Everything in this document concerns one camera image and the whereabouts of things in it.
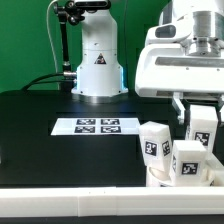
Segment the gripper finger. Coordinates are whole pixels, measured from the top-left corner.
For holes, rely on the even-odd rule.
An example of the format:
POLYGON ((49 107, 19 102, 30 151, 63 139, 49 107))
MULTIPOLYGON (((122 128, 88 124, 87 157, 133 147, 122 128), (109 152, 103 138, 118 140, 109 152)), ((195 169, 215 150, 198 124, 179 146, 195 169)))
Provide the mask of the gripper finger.
POLYGON ((224 96, 219 97, 217 107, 218 107, 219 126, 224 127, 224 96))

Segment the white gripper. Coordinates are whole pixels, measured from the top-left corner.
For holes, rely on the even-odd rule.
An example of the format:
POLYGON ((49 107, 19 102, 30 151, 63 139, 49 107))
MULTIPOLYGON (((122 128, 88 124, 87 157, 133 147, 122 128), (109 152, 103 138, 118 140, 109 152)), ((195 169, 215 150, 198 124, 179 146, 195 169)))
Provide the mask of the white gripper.
POLYGON ((135 79, 142 97, 171 97, 180 124, 183 96, 224 94, 224 16, 190 14, 148 30, 135 79))

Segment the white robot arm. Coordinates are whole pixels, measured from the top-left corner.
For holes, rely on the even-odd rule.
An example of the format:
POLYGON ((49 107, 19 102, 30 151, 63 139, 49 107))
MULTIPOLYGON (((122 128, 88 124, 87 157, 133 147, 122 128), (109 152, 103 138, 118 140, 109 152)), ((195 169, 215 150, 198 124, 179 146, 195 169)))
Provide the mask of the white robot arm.
MULTIPOLYGON (((82 20, 83 58, 76 92, 92 99, 123 91, 116 24, 109 0, 73 0, 82 20)), ((171 0, 150 28, 138 59, 135 91, 170 98, 185 120, 184 99, 221 104, 224 123, 224 0, 171 0)))

